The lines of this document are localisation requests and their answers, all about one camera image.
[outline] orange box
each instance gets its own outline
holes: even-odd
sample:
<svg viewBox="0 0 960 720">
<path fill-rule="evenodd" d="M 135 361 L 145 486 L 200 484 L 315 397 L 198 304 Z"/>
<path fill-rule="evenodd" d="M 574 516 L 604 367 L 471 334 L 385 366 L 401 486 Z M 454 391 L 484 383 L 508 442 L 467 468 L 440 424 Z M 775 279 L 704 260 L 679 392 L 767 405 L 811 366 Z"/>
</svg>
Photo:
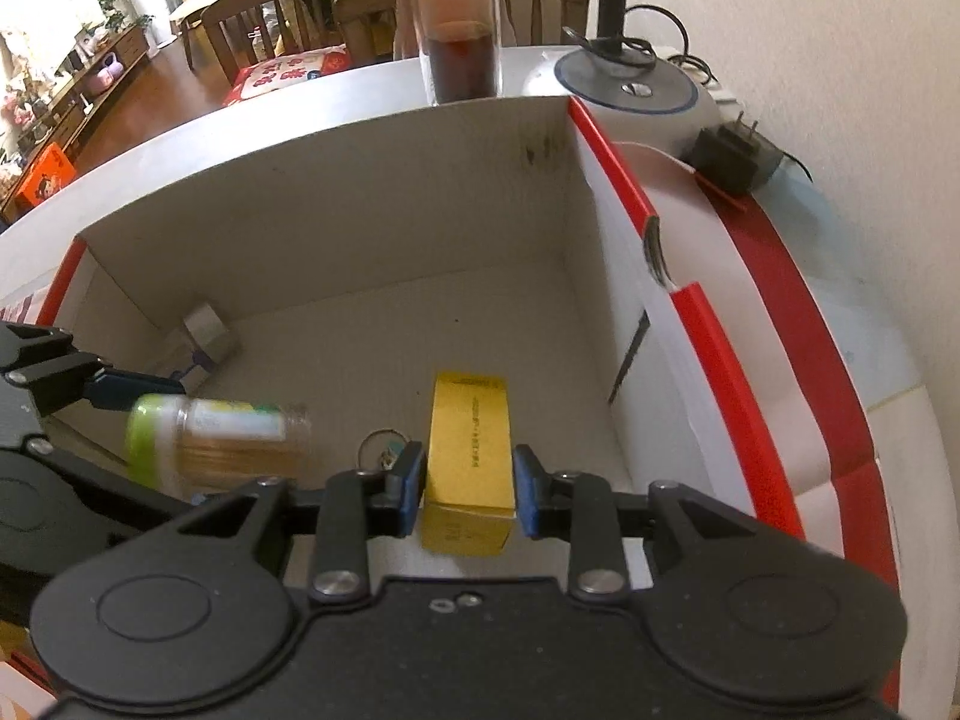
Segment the orange box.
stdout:
<svg viewBox="0 0 960 720">
<path fill-rule="evenodd" d="M 76 177 L 77 171 L 66 158 L 64 150 L 57 143 L 50 143 L 27 169 L 27 175 L 20 185 L 20 194 L 37 207 Z"/>
</svg>

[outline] lamp base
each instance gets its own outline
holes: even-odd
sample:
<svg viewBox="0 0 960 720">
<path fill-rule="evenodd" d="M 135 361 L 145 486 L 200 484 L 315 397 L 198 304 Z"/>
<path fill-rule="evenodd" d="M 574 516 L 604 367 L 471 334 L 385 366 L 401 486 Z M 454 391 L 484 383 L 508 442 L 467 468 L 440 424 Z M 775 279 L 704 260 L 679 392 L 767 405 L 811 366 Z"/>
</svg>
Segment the lamp base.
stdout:
<svg viewBox="0 0 960 720">
<path fill-rule="evenodd" d="M 527 76 L 525 95 L 576 95 L 614 141 L 646 143 L 679 157 L 703 127 L 720 124 L 709 92 L 676 65 L 651 57 L 628 67 L 586 50 L 547 58 Z"/>
</svg>

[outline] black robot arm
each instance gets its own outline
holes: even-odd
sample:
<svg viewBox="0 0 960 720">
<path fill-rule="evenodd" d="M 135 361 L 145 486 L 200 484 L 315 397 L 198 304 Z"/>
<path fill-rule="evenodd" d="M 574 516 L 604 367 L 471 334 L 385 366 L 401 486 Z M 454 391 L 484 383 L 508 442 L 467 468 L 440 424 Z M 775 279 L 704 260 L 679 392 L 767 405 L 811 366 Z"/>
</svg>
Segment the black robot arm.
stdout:
<svg viewBox="0 0 960 720">
<path fill-rule="evenodd" d="M 565 589 L 376 589 L 367 541 L 414 530 L 419 442 L 325 490 L 265 477 L 192 507 L 56 449 L 38 420 L 81 397 L 122 408 L 169 381 L 3 323 L 0 370 L 2 613 L 29 613 L 61 690 L 48 718 L 894 716 L 875 695 L 904 644 L 896 594 L 685 485 L 614 493 L 548 474 L 520 445 L 517 519 L 528 538 L 569 544 Z M 299 535 L 315 539 L 306 588 L 292 589 L 281 578 Z M 644 539 L 651 587 L 631 589 L 624 538 Z"/>
</svg>

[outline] wooden floor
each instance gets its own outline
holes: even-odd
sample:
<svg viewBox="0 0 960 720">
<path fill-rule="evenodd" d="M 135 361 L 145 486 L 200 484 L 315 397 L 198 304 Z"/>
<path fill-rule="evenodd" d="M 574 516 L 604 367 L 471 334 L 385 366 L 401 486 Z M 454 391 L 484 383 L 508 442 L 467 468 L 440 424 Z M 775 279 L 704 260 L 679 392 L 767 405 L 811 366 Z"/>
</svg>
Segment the wooden floor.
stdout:
<svg viewBox="0 0 960 720">
<path fill-rule="evenodd" d="M 220 107 L 229 84 L 202 29 L 190 33 L 190 46 L 193 71 L 178 39 L 130 74 L 128 87 L 104 107 L 75 156 L 79 175 Z"/>
</svg>

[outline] glass of dark liquid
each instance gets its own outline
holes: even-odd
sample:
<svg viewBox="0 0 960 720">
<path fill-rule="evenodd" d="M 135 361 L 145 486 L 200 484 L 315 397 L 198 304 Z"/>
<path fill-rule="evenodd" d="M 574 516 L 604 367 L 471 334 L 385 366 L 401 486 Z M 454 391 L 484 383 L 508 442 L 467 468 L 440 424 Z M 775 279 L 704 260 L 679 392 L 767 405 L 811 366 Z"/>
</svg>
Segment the glass of dark liquid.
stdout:
<svg viewBox="0 0 960 720">
<path fill-rule="evenodd" d="M 498 0 L 408 0 L 433 105 L 500 94 Z"/>
</svg>

